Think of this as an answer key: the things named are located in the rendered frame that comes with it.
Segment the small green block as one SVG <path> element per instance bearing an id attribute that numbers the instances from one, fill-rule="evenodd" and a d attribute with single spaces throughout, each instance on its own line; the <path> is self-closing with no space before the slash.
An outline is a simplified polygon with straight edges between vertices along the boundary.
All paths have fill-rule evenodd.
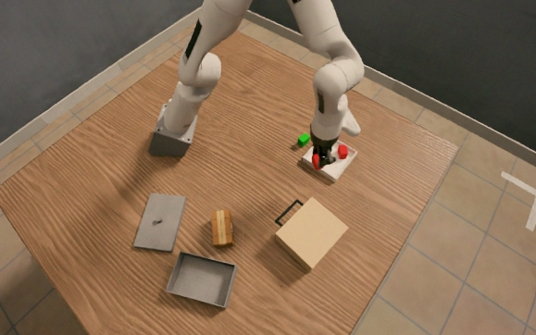
<path id="1" fill-rule="evenodd" d="M 301 147 L 304 147 L 307 143 L 309 143 L 310 136 L 304 133 L 302 136 L 298 138 L 298 144 Z"/>

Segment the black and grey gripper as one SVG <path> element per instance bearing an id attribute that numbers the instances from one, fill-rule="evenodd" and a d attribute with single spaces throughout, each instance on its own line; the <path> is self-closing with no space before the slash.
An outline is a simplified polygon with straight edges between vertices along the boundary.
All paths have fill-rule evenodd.
<path id="1" fill-rule="evenodd" d="M 319 160 L 318 160 L 318 167 L 322 168 L 327 166 L 328 164 L 332 164 L 335 161 L 337 161 L 336 157 L 332 157 L 332 146 L 337 143 L 339 140 L 340 135 L 332 140 L 323 140 L 317 137 L 314 132 L 312 131 L 312 124 L 310 124 L 311 129 L 311 141 L 313 142 L 313 154 L 318 153 Z M 323 145 L 323 146 L 322 146 Z M 324 157 L 323 157 L 324 156 Z"/>

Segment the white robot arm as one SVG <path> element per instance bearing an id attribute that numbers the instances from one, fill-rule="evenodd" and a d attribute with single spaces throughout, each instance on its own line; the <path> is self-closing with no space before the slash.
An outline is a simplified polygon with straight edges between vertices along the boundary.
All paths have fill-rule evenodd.
<path id="1" fill-rule="evenodd" d="M 180 81 L 163 115 L 169 131 L 183 134 L 191 127 L 202 102 L 213 92 L 221 74 L 218 57 L 208 52 L 239 28 L 251 2 L 204 0 L 192 35 L 180 57 Z M 329 49 L 326 51 L 332 58 L 318 69 L 313 79 L 317 106 L 312 131 L 323 140 L 337 138 L 342 130 L 358 136 L 361 129 L 348 107 L 345 93 L 364 77 L 361 56 L 344 34 L 331 0 L 288 2 L 308 49 L 312 53 Z"/>

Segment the grey lid with small knob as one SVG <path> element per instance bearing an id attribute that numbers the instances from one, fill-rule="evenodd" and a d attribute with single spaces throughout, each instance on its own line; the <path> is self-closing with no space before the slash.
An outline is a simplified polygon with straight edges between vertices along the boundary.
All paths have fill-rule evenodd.
<path id="1" fill-rule="evenodd" d="M 133 246 L 172 252 L 187 197 L 150 193 Z"/>

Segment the red block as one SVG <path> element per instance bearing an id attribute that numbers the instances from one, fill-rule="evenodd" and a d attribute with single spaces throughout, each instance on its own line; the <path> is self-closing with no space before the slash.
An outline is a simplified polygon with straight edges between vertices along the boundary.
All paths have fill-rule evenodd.
<path id="1" fill-rule="evenodd" d="M 337 149 L 339 159 L 345 159 L 348 156 L 346 145 L 339 145 Z"/>
<path id="2" fill-rule="evenodd" d="M 314 165 L 316 170 L 324 168 L 324 167 L 318 167 L 318 160 L 319 160 L 318 153 L 313 154 L 312 155 L 312 162 L 313 162 L 313 165 Z"/>

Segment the light wooden cabinet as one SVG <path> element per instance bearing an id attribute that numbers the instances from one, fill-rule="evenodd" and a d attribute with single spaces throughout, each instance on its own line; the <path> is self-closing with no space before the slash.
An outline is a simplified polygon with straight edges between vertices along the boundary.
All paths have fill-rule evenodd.
<path id="1" fill-rule="evenodd" d="M 295 204 L 275 220 L 281 226 L 276 241 L 310 273 L 348 227 L 315 200 L 299 202 L 302 207 L 282 225 L 279 220 Z"/>

